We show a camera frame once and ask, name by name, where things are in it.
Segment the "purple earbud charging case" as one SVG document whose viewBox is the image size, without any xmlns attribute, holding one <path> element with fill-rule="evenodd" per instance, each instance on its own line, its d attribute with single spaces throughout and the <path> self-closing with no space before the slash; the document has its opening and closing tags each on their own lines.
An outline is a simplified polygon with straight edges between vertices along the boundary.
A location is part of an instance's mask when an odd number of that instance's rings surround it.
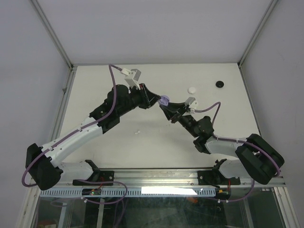
<svg viewBox="0 0 304 228">
<path fill-rule="evenodd" d="M 166 95 L 161 95 L 160 99 L 158 100 L 158 104 L 162 106 L 168 106 L 170 103 L 170 99 Z"/>
</svg>

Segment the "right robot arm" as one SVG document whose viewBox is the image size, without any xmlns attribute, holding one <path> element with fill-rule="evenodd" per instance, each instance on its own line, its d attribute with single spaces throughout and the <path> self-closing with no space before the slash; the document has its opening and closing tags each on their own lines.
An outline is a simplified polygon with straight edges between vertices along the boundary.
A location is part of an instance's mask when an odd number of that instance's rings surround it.
<svg viewBox="0 0 304 228">
<path fill-rule="evenodd" d="M 194 137 L 194 146 L 200 153 L 223 154 L 231 156 L 214 165 L 213 180 L 223 184 L 230 178 L 252 178 L 267 185 L 272 178 L 280 176 L 284 164 L 283 157 L 260 135 L 251 134 L 247 138 L 227 138 L 215 135 L 215 118 L 204 116 L 195 120 L 193 114 L 199 113 L 198 102 L 190 97 L 183 103 L 160 101 L 160 108 L 171 123 L 179 123 Z"/>
</svg>

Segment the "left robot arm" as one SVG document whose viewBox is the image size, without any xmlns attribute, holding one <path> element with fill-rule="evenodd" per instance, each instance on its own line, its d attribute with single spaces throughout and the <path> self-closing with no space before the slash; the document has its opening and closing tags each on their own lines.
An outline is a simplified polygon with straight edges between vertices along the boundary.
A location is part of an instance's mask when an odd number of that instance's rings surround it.
<svg viewBox="0 0 304 228">
<path fill-rule="evenodd" d="M 31 144 L 27 148 L 24 174 L 30 174 L 34 180 L 32 186 L 38 186 L 41 190 L 54 187 L 64 176 L 65 171 L 60 164 L 67 156 L 118 125 L 121 116 L 137 107 L 149 109 L 160 98 L 160 95 L 149 91 L 144 83 L 139 88 L 115 85 L 104 102 L 72 131 L 42 146 Z"/>
</svg>

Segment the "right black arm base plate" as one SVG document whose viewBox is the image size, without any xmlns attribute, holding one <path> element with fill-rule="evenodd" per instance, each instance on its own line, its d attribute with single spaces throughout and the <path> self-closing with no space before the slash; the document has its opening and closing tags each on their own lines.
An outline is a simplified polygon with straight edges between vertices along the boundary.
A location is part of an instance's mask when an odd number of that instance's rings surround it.
<svg viewBox="0 0 304 228">
<path fill-rule="evenodd" d="M 225 178 L 218 171 L 212 170 L 200 170 L 197 171 L 197 178 L 199 185 L 212 185 L 212 186 L 220 186 L 220 185 L 240 185 L 240 178 Z"/>
</svg>

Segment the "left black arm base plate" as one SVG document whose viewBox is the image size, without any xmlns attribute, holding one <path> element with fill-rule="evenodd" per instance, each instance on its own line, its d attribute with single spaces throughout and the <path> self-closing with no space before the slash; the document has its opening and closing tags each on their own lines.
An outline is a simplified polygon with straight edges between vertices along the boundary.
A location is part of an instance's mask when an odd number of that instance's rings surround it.
<svg viewBox="0 0 304 228">
<path fill-rule="evenodd" d="M 98 170 L 94 171 L 89 178 L 85 179 L 85 182 L 76 179 L 73 180 L 72 184 L 74 186 L 99 186 L 101 184 L 103 186 L 113 186 L 113 180 L 114 171 Z"/>
</svg>

